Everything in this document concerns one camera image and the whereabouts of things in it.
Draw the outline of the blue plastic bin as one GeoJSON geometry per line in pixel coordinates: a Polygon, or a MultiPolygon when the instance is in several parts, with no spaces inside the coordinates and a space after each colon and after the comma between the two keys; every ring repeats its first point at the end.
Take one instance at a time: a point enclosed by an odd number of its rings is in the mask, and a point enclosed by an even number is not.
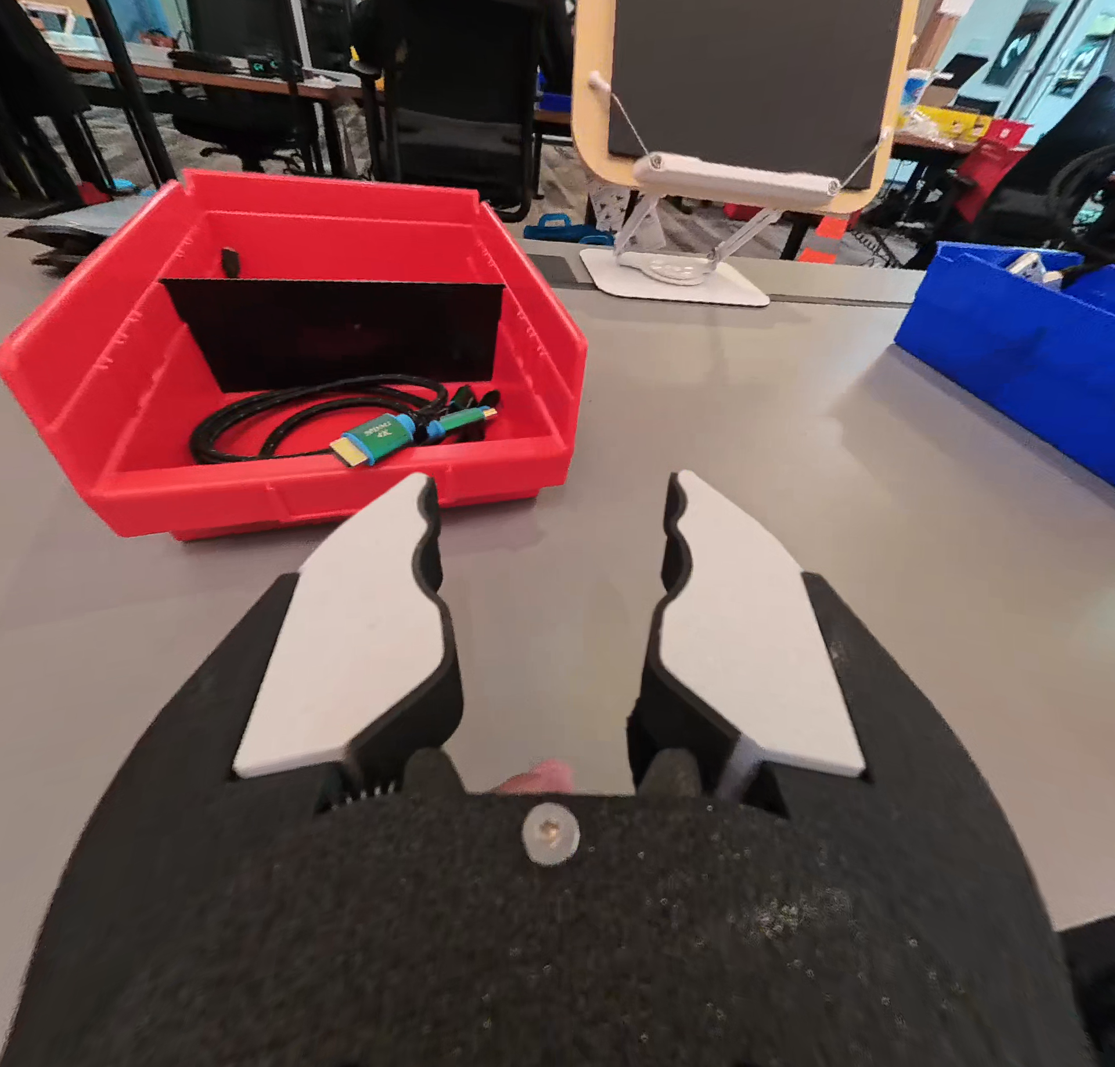
{"type": "Polygon", "coordinates": [[[940,243],[894,343],[1113,485],[1113,266],[1063,291],[1014,273],[1022,255],[940,243]]]}

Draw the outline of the red plastic bin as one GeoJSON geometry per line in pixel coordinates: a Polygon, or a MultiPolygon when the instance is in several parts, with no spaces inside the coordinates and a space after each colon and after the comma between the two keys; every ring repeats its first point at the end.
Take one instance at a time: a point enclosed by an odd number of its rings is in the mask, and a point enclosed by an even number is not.
{"type": "Polygon", "coordinates": [[[413,472],[444,507],[532,498],[565,482],[589,345],[539,268],[474,192],[188,169],[143,203],[2,345],[2,381],[74,489],[120,536],[181,541],[331,524],[413,472]],[[346,468],[324,448],[374,413],[295,433],[287,459],[197,465],[190,433],[223,392],[163,279],[479,282],[506,287],[479,442],[346,468]]]}

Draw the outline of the black metal pole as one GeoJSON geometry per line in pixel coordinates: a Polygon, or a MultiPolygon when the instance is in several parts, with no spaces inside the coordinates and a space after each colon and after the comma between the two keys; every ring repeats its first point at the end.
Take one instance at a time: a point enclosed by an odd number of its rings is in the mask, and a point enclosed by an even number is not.
{"type": "Polygon", "coordinates": [[[132,136],[156,188],[176,181],[176,169],[159,136],[159,126],[149,109],[140,79],[132,66],[127,45],[108,0],[86,0],[91,20],[100,33],[110,64],[110,74],[124,99],[132,136]]]}

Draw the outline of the wooden desk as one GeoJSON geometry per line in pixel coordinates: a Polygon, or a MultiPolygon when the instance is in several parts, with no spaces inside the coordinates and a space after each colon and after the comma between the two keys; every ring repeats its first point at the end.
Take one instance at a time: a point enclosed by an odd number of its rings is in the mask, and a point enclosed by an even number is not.
{"type": "Polygon", "coordinates": [[[359,99],[352,72],[295,69],[287,81],[269,56],[227,58],[127,43],[132,71],[156,119],[201,145],[200,157],[245,171],[277,164],[292,175],[353,178],[342,109],[359,99]]]}

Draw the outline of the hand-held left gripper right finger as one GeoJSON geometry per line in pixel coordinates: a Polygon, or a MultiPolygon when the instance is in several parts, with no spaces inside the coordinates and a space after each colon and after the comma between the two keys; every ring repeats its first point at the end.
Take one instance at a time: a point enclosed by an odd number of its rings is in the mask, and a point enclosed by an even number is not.
{"type": "Polygon", "coordinates": [[[717,798],[744,799],[766,766],[861,778],[867,762],[799,562],[694,471],[670,475],[662,528],[663,596],[628,720],[636,789],[673,750],[717,798]]]}

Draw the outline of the tablet stand with dark board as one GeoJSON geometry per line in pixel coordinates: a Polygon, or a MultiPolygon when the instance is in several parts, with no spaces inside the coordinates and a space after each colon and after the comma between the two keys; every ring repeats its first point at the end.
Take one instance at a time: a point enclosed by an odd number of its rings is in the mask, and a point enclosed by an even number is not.
{"type": "Polygon", "coordinates": [[[584,165],[644,187],[636,161],[805,174],[847,213],[881,187],[920,0],[578,0],[571,128],[584,165]]]}

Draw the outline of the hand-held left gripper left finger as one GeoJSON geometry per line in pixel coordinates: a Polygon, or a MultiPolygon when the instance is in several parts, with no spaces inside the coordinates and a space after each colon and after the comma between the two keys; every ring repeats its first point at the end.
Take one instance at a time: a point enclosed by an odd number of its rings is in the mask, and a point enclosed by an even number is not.
{"type": "Polygon", "coordinates": [[[415,753],[460,725],[464,692],[440,596],[435,481],[408,475],[299,568],[232,770],[339,769],[355,796],[399,789],[415,753]]]}

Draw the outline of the black office chair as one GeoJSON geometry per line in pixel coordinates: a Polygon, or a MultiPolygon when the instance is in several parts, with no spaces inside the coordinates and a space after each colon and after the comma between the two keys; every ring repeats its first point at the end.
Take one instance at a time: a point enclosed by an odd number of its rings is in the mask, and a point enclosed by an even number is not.
{"type": "Polygon", "coordinates": [[[539,78],[572,88],[566,0],[361,0],[350,42],[372,178],[474,191],[523,222],[539,78]]]}

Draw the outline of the blue floor crate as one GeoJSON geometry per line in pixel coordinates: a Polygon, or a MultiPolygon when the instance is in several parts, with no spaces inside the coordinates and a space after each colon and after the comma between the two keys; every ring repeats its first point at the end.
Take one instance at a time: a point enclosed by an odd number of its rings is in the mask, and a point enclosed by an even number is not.
{"type": "Polygon", "coordinates": [[[545,213],[537,222],[523,227],[523,237],[541,242],[589,246],[614,245],[614,235],[594,224],[576,223],[565,213],[545,213]]]}

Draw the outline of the black bin divider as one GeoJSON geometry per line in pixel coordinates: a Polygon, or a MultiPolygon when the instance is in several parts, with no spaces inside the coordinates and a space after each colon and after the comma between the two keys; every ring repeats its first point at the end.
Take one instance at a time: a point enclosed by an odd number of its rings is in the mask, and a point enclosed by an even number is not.
{"type": "Polygon", "coordinates": [[[502,283],[163,279],[223,392],[369,376],[489,380],[502,283]]]}

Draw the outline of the yellow plastic bin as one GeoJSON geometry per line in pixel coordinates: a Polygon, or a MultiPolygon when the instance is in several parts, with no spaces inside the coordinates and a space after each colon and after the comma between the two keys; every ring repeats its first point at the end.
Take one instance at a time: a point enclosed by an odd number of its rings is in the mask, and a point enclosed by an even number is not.
{"type": "Polygon", "coordinates": [[[985,113],[920,105],[911,113],[909,127],[918,129],[935,140],[973,145],[983,139],[992,122],[993,116],[985,113]]]}

